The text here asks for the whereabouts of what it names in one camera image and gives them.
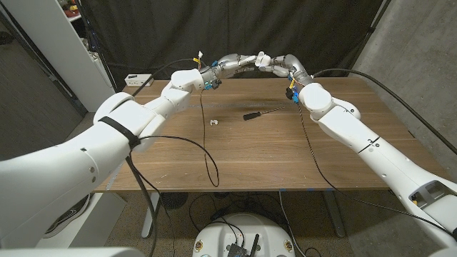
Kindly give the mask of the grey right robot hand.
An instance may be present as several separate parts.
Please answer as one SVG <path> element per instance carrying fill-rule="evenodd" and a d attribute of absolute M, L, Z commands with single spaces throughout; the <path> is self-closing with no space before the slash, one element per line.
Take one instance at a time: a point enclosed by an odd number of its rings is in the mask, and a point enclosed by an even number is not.
<path fill-rule="evenodd" d="M 279 77 L 290 76 L 303 86 L 314 82 L 301 62 L 292 54 L 272 58 L 261 51 L 256 57 L 255 65 L 260 71 L 271 72 Z"/>

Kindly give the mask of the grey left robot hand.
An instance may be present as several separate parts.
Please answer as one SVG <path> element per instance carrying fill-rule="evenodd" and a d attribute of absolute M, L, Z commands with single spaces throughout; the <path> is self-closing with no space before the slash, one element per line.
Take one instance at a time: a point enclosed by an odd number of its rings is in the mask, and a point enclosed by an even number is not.
<path fill-rule="evenodd" d="M 256 58 L 256 55 L 229 54 L 202 68 L 200 73 L 204 80 L 204 89 L 217 89 L 222 79 L 228 79 L 241 72 L 253 71 Z"/>

